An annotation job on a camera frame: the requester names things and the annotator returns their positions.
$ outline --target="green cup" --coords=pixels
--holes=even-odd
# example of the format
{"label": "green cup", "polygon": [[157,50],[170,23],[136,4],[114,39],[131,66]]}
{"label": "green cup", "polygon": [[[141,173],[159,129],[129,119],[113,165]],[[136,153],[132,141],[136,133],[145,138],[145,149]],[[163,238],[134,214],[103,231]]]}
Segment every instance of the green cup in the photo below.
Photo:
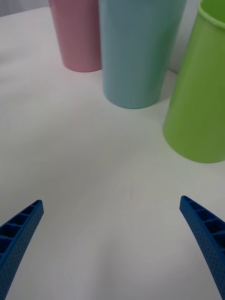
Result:
{"label": "green cup", "polygon": [[201,163],[225,159],[225,0],[202,0],[163,128]]}

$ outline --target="cup rim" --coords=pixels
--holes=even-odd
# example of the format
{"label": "cup rim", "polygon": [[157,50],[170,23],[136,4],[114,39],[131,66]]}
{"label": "cup rim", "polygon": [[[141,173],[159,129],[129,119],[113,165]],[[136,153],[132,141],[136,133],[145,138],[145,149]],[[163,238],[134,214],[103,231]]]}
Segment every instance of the cup rim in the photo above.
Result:
{"label": "cup rim", "polygon": [[225,29],[225,22],[222,22],[222,21],[219,21],[217,20],[216,18],[214,18],[213,16],[211,16],[210,14],[208,14],[203,8],[202,8],[202,3],[204,2],[205,0],[200,0],[198,5],[197,5],[197,8],[198,8],[198,12],[200,13],[200,15],[208,20],[210,23],[218,26],[218,27],[221,27],[223,29]]}

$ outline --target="plastic cup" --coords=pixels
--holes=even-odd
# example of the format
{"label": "plastic cup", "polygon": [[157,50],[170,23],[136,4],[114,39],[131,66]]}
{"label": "plastic cup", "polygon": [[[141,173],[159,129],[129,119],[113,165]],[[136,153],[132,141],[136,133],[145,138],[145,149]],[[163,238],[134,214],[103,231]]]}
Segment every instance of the plastic cup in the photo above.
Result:
{"label": "plastic cup", "polygon": [[101,69],[98,0],[49,0],[62,61],[73,71]]}
{"label": "plastic cup", "polygon": [[99,0],[103,89],[122,107],[158,99],[186,0]]}
{"label": "plastic cup", "polygon": [[225,159],[225,1],[203,0],[164,123],[182,156],[202,163]]}

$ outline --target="white wall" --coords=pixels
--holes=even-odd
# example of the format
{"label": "white wall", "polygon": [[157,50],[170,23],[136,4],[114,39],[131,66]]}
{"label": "white wall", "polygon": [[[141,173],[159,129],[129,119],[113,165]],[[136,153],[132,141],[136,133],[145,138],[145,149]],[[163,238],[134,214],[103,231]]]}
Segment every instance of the white wall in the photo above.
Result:
{"label": "white wall", "polygon": [[186,9],[180,24],[180,30],[177,36],[169,66],[169,68],[176,73],[179,71],[184,58],[185,50],[196,17],[196,7],[198,2],[199,0],[187,0]]}
{"label": "white wall", "polygon": [[[172,54],[170,69],[178,72],[196,16],[198,0],[187,0],[180,31]],[[48,6],[48,0],[0,0],[0,16]]]}
{"label": "white wall", "polygon": [[0,16],[48,6],[48,0],[0,0]]}

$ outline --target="white surface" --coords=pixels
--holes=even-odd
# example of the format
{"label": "white surface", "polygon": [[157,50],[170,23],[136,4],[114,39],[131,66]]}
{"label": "white surface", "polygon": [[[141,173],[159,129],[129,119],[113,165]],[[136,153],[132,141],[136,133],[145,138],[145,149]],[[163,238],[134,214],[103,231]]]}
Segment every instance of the white surface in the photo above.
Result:
{"label": "white surface", "polygon": [[[190,32],[195,21],[197,3],[198,0],[187,0],[187,6],[170,62],[170,69],[175,72],[179,72],[184,58]],[[0,0],[0,16],[46,6],[48,6],[48,0]]]}
{"label": "white surface", "polygon": [[165,142],[176,75],[157,104],[126,110],[101,71],[62,66],[48,8],[0,18],[0,36],[0,221],[45,209],[7,300],[219,300],[179,202],[225,219],[225,164]]}

